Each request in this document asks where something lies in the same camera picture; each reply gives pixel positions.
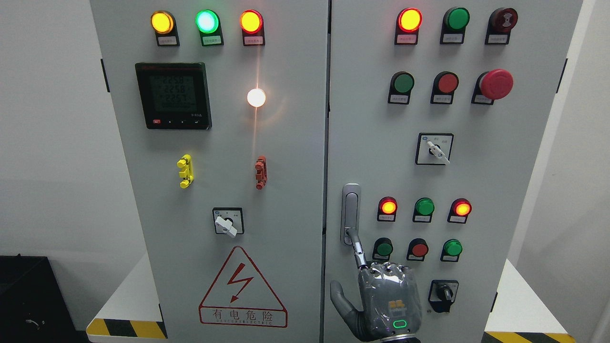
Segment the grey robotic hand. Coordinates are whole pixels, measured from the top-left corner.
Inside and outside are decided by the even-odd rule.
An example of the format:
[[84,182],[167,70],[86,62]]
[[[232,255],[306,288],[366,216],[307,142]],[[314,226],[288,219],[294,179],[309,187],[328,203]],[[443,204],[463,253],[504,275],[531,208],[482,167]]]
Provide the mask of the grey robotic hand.
[[345,298],[339,282],[330,283],[334,308],[362,342],[413,334],[421,326],[421,303],[413,270],[393,262],[367,263],[357,232],[350,232],[363,311]]

